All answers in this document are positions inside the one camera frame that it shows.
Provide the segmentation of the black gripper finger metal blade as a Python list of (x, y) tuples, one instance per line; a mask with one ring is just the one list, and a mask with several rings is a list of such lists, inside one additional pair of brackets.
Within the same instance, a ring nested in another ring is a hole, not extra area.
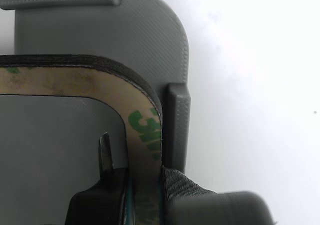
[(128, 168), (114, 168), (110, 136), (98, 144), (99, 180), (70, 200), (66, 225), (124, 225), (127, 221)]

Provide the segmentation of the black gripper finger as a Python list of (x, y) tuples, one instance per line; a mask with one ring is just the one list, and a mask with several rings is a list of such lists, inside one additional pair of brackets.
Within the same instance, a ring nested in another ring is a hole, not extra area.
[(272, 225), (265, 201), (253, 192), (216, 193), (182, 172), (161, 168), (166, 225)]

